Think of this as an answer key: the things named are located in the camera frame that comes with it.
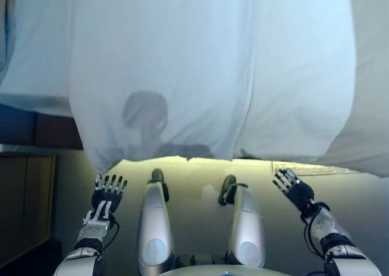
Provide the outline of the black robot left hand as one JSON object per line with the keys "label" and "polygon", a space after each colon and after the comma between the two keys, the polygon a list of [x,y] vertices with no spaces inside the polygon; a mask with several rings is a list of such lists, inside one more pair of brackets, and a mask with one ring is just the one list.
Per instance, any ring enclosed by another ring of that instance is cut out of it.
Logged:
{"label": "black robot left hand", "polygon": [[94,219],[109,219],[117,210],[128,181],[123,176],[117,177],[98,173],[95,177],[94,192],[91,198]]}

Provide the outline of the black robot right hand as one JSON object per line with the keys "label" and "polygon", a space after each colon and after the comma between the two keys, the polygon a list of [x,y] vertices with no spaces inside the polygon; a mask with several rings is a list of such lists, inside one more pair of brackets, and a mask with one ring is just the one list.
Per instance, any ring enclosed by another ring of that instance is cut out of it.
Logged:
{"label": "black robot right hand", "polygon": [[300,211],[305,212],[314,200],[312,188],[304,183],[290,168],[279,169],[274,174],[274,185]]}

